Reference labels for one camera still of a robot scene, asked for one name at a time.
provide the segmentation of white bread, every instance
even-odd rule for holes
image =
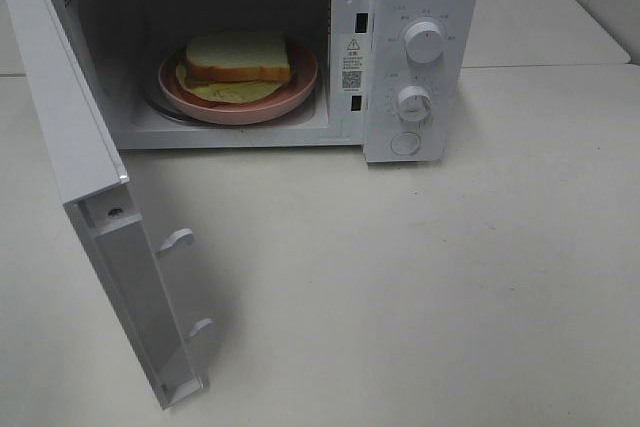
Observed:
[[[215,32],[187,44],[185,65],[193,81],[288,82],[291,67],[280,32]]]

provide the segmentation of pink plate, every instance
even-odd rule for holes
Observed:
[[[223,104],[200,99],[184,91],[176,80],[176,65],[183,51],[167,58],[158,71],[158,82],[171,105],[198,120],[213,124],[246,125],[280,117],[302,104],[311,94],[318,77],[318,62],[311,49],[287,39],[287,54],[294,72],[289,83],[264,99],[246,104]]]

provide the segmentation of power knob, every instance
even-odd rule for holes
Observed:
[[[419,19],[405,31],[404,47],[414,62],[433,62],[444,48],[444,28],[434,19]]]
[[[431,117],[431,97],[422,87],[410,85],[398,93],[398,115],[405,122],[422,122]]]

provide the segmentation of warning label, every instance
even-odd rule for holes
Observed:
[[[367,34],[341,35],[340,47],[342,91],[361,94],[366,82],[369,36]]]

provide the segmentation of white microwave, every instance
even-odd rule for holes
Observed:
[[[7,0],[65,210],[163,408],[200,390],[192,343],[118,150],[362,145],[367,162],[442,156],[475,0]],[[157,69],[191,36],[278,30],[317,77],[282,117],[217,125],[166,102]]]

